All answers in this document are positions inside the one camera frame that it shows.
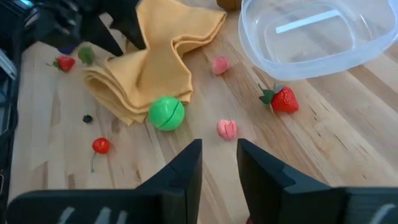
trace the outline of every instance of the green ball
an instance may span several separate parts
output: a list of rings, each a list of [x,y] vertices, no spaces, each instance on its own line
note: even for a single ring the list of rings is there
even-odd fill
[[[174,97],[160,97],[149,108],[149,121],[161,131],[177,129],[184,120],[185,109]]]

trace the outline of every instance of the wooden table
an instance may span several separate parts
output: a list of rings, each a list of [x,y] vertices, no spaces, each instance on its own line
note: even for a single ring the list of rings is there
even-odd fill
[[[200,6],[217,8],[215,1]],[[270,87],[274,80],[248,60],[237,29],[238,13],[230,13],[212,43],[184,56],[194,93],[182,126],[169,133],[148,122],[121,123],[88,94],[80,62],[62,74],[45,66],[58,52],[33,45],[24,54],[10,200],[36,189],[134,188],[202,138],[199,223],[244,223],[248,209],[236,141],[217,135],[219,119],[236,120],[239,137],[330,185],[398,185],[398,45],[347,72],[289,82],[301,109],[274,115],[258,99],[257,87]],[[112,32],[122,43],[121,34]],[[220,55],[233,66],[216,77],[209,61]],[[82,121],[86,114],[94,117],[92,124]],[[95,157],[92,172],[91,143],[100,136],[113,147],[107,156]]]

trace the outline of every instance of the red strawberry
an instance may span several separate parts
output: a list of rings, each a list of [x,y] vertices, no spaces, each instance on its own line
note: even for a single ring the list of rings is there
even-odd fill
[[[63,72],[69,72],[74,64],[75,59],[66,56],[59,56],[52,62],[52,66]]]
[[[299,103],[294,96],[293,90],[286,86],[277,86],[274,90],[262,89],[264,96],[260,96],[260,100],[264,104],[271,104],[274,112],[293,113],[299,110]]]

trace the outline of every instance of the clear plastic bin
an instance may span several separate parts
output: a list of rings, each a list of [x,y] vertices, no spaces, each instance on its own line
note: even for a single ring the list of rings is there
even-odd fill
[[[378,57],[398,35],[398,0],[243,0],[239,37],[278,80],[341,72]]]

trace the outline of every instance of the yellow napkin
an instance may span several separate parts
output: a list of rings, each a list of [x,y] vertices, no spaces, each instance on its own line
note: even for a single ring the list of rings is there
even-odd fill
[[[147,49],[137,50],[127,41],[122,57],[83,72],[89,92],[128,125],[143,122],[161,96],[190,101],[192,74],[181,57],[212,41],[226,17],[174,0],[143,0],[137,15]]]

